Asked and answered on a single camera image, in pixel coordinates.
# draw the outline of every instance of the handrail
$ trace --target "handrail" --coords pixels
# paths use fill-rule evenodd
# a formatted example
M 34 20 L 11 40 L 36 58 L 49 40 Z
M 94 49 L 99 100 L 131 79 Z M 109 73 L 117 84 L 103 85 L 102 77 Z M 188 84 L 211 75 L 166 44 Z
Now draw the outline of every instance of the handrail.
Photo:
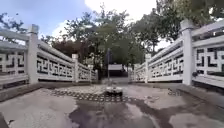
M 29 36 L 26 36 L 25 34 L 12 32 L 12 31 L 2 29 L 2 28 L 0 28 L 0 36 L 12 38 L 12 39 L 23 40 L 23 41 L 28 41 L 29 40 Z
M 150 60 L 149 63 L 155 61 L 157 58 L 163 56 L 164 54 L 167 54 L 167 52 L 172 51 L 173 49 L 175 49 L 178 45 L 181 45 L 182 42 L 182 37 L 179 37 L 178 39 L 176 39 L 176 41 L 172 44 L 170 44 L 168 47 L 166 47 L 165 49 L 163 49 L 162 51 L 160 51 L 158 54 L 156 54 L 155 56 L 153 56 Z
M 15 50 L 22 50 L 26 51 L 28 49 L 27 46 L 9 43 L 8 41 L 0 41 L 0 48 L 2 49 L 15 49 Z
M 195 29 L 192 31 L 192 36 L 198 36 L 204 33 L 209 33 L 220 28 L 224 28 L 224 20 L 203 26 L 199 29 Z
M 44 43 L 43 41 L 39 40 L 38 44 L 39 44 L 39 47 L 47 50 L 48 52 L 53 53 L 53 54 L 59 56 L 60 58 L 63 58 L 66 61 L 73 62 L 72 58 L 70 58 L 70 57 L 66 56 L 65 54 L 61 53 L 60 51 L 52 48 L 51 46 Z

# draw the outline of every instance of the grey stone floor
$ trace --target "grey stone floor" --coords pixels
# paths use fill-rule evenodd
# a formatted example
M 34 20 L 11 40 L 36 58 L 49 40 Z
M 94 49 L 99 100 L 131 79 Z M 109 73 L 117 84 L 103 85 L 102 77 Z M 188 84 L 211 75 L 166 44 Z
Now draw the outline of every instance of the grey stone floor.
M 40 89 L 0 103 L 10 128 L 223 128 L 224 110 L 182 92 L 123 85 L 131 100 L 83 100 L 104 85 Z M 55 95 L 54 91 L 75 95 Z

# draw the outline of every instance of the paved ground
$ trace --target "paved ground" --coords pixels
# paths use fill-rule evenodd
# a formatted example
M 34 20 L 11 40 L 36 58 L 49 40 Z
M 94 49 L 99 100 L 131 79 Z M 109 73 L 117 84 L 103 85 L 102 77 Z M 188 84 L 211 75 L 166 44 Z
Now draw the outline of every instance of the paved ground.
M 99 95 L 104 88 L 95 85 L 40 89 L 1 103 L 0 112 L 10 128 L 224 127 L 223 109 L 167 89 L 125 85 L 124 96 L 132 100 L 122 102 L 79 100 L 52 93 L 69 91 Z

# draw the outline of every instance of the green foliage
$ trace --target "green foliage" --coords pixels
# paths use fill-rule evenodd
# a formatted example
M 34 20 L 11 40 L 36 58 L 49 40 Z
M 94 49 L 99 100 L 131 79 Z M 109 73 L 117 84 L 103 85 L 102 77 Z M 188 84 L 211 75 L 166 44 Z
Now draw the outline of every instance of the green foliage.
M 22 28 L 22 25 L 23 25 L 22 21 L 18 22 L 15 19 L 10 18 L 7 13 L 0 14 L 0 28 L 24 34 L 27 32 L 27 30 Z M 7 38 L 7 37 L 4 37 L 3 39 L 0 39 L 0 40 L 3 40 L 3 41 L 6 40 L 12 43 L 17 43 L 16 40 Z
M 175 0 L 174 6 L 179 17 L 191 19 L 197 26 L 224 18 L 223 0 Z

